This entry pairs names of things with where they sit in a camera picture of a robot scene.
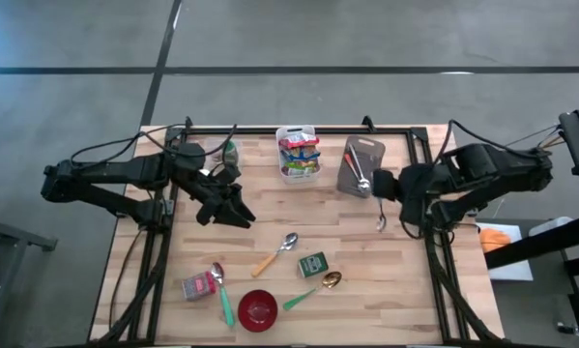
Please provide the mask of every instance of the wooden table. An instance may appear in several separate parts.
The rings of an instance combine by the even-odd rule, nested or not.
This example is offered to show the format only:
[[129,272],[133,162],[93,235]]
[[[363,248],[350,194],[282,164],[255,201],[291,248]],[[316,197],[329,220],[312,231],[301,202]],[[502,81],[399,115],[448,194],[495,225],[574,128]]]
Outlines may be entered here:
[[[446,125],[426,126],[431,153],[437,154]],[[154,127],[145,127],[149,131]],[[162,142],[163,131],[154,133]],[[409,239],[400,227],[400,205],[385,202],[388,227],[378,233],[375,199],[360,199],[335,189],[336,174],[346,135],[323,135],[319,150],[322,171],[316,183],[283,184],[278,175],[275,139],[271,135],[236,135],[241,142],[240,167],[243,199],[257,216],[250,229],[195,221],[200,204],[180,192],[170,245],[169,261],[159,313],[157,344],[278,345],[278,344],[417,344],[441,343],[432,286],[423,241]],[[382,166],[397,176],[410,164],[406,139],[398,135],[369,135],[386,145]],[[204,140],[191,136],[189,141]],[[452,139],[449,148],[453,148]],[[141,138],[135,156],[158,151]],[[126,195],[146,199],[147,193],[127,187]],[[250,272],[276,250],[290,232],[300,234],[297,248],[284,252],[258,278]],[[129,219],[118,222],[91,338],[108,330],[108,308],[117,276],[137,233]],[[132,298],[143,249],[140,238],[117,296],[115,317]],[[478,316],[499,336],[503,330],[476,229],[456,230],[452,246],[461,291]],[[302,279],[298,259],[324,251],[331,270],[343,280],[334,289],[321,290],[285,311],[282,304],[309,290],[320,276]],[[238,322],[233,329],[223,321],[220,300],[211,296],[188,303],[181,281],[210,269],[218,261],[226,272],[226,289],[234,313],[242,296],[254,289],[272,293],[279,304],[275,324],[264,333],[250,333]],[[453,310],[447,298],[453,336]],[[144,306],[141,331],[147,327],[149,305]]]

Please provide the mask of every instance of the kitchen utensil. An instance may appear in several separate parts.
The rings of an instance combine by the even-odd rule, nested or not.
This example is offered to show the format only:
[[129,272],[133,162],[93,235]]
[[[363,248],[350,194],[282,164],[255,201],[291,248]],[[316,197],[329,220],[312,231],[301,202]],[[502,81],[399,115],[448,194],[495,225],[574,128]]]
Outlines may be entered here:
[[220,285],[220,300],[222,301],[222,309],[224,310],[224,317],[227,321],[227,325],[232,327],[235,324],[233,319],[233,312],[231,311],[231,303],[229,303],[229,297],[227,296],[227,291],[224,289],[222,284],[222,279],[224,278],[224,270],[218,262],[212,264],[212,269],[210,270],[214,279]]
[[258,277],[259,275],[261,275],[261,273],[263,272],[263,270],[266,269],[266,267],[270,266],[270,264],[272,263],[272,261],[274,261],[276,259],[276,257],[284,250],[291,250],[291,248],[293,248],[293,246],[298,242],[298,234],[293,232],[293,233],[289,233],[288,235],[285,236],[285,240],[282,242],[282,245],[276,250],[275,253],[273,253],[272,255],[268,256],[268,258],[266,258],[265,260],[263,260],[263,262],[261,262],[259,264],[259,266],[257,266],[256,269],[254,269],[254,271],[252,271],[250,273],[250,275],[252,277]]
[[358,155],[356,155],[356,149],[354,145],[349,144],[349,150],[351,151],[351,155],[354,157],[354,162],[356,163],[356,167],[358,168],[358,172],[360,173],[360,179],[358,180],[358,189],[360,192],[370,192],[370,182],[368,179],[364,178],[364,173],[362,173],[362,168],[360,167],[360,162],[358,161]]
[[252,290],[245,294],[238,305],[238,319],[242,326],[253,333],[269,329],[278,316],[274,296],[264,290]]
[[382,232],[384,231],[384,229],[386,229],[386,223],[388,222],[388,220],[384,215],[383,200],[381,198],[377,198],[377,200],[379,201],[379,220],[377,220],[377,230],[379,232]]
[[298,268],[303,277],[315,276],[328,270],[328,262],[323,252],[309,255],[298,261]]
[[293,308],[294,305],[297,305],[301,300],[307,298],[308,295],[314,293],[315,291],[321,289],[324,286],[329,289],[334,288],[342,278],[343,275],[340,272],[330,272],[326,276],[324,276],[323,279],[321,279],[321,285],[310,289],[307,293],[300,295],[293,300],[287,301],[285,304],[282,305],[282,307],[285,310],[289,310]]
[[349,165],[349,167],[351,168],[351,171],[354,172],[354,175],[356,176],[356,180],[358,180],[358,182],[360,182],[360,175],[358,175],[358,172],[356,171],[356,168],[354,167],[354,163],[351,161],[351,156],[349,156],[349,154],[345,153],[345,161],[347,162],[347,164]]

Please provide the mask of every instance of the concrete floor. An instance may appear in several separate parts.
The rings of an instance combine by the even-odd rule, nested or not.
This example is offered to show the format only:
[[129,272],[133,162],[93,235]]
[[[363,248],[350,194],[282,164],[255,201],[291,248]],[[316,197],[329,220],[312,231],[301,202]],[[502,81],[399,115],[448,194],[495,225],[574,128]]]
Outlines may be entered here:
[[[172,3],[0,0],[0,67],[153,67]],[[167,66],[255,65],[579,66],[579,0],[185,0]],[[43,167],[134,133],[151,81],[150,74],[0,75],[0,220],[60,240],[50,254],[26,256],[0,346],[86,339],[115,218],[82,203],[43,201]],[[186,115],[200,125],[455,118],[505,143],[575,108],[579,74],[165,76],[151,123]],[[569,175],[565,147],[553,162],[552,184],[507,196],[499,218],[579,217],[579,181]],[[553,336],[548,323],[532,325],[540,309],[514,311],[530,301],[526,293],[496,291],[508,338]]]

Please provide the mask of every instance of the metal spoon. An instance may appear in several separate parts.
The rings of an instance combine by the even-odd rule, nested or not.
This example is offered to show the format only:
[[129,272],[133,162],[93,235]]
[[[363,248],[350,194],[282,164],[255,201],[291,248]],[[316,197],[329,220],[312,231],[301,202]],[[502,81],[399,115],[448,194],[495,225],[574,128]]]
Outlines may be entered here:
[[362,193],[370,192],[370,182],[368,181],[368,179],[364,178],[364,173],[362,173],[362,168],[360,167],[360,162],[358,161],[358,155],[356,155],[356,149],[354,149],[354,145],[349,144],[349,150],[351,151],[351,155],[354,157],[356,167],[360,172],[360,179],[358,180],[358,190]]
[[220,285],[220,300],[222,301],[222,309],[224,310],[224,317],[227,321],[227,325],[232,327],[235,324],[233,319],[233,312],[231,311],[231,303],[229,303],[229,297],[227,296],[227,291],[222,285],[222,278],[224,277],[224,270],[218,262],[212,264],[212,269],[210,270],[214,279]]
[[379,201],[379,220],[377,220],[377,230],[381,233],[384,231],[384,229],[386,229],[386,223],[388,223],[388,220],[384,215],[384,204],[382,202],[383,199],[377,198],[377,200]]
[[258,277],[259,275],[261,275],[263,270],[265,270],[266,267],[270,266],[272,261],[274,261],[276,259],[276,257],[282,251],[291,250],[297,242],[298,242],[298,234],[297,233],[293,232],[293,233],[289,233],[288,235],[286,235],[285,240],[282,242],[282,245],[278,248],[278,250],[275,253],[273,253],[272,255],[268,256],[268,258],[263,260],[263,262],[261,262],[259,264],[259,266],[257,266],[257,268],[254,269],[254,271],[252,271],[250,273],[250,275],[252,277]]
[[297,305],[301,300],[308,297],[308,295],[314,293],[315,291],[321,289],[324,286],[327,287],[328,289],[334,288],[342,278],[343,275],[340,272],[330,272],[326,276],[324,276],[323,279],[321,279],[321,285],[310,289],[307,293],[300,295],[293,300],[287,301],[285,304],[282,305],[282,307],[285,310],[289,310],[293,308],[294,305]]

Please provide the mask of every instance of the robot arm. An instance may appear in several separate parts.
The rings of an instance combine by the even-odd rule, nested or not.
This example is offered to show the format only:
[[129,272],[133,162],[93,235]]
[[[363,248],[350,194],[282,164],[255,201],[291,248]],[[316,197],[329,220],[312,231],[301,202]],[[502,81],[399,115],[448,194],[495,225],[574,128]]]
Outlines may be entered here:
[[[433,227],[448,229],[468,211],[482,210],[506,193],[544,189],[552,179],[549,155],[539,148],[507,151],[471,144],[442,154],[436,164],[405,167],[398,180],[389,171],[375,171],[373,194],[403,204],[401,221],[421,225],[426,216]],[[449,193],[465,194],[439,199]]]
[[74,165],[62,160],[44,170],[42,196],[50,202],[80,200],[105,208],[113,215],[128,215],[140,226],[159,224],[164,212],[162,202],[154,199],[137,201],[121,194],[98,188],[93,184],[131,184],[139,189],[158,190],[169,181],[203,205],[196,218],[205,225],[214,223],[243,228],[250,227],[255,216],[242,201],[239,184],[234,181],[241,173],[227,164],[216,175],[203,174],[203,148],[194,143],[182,143],[177,155],[167,152],[136,157],[125,162],[83,162]]

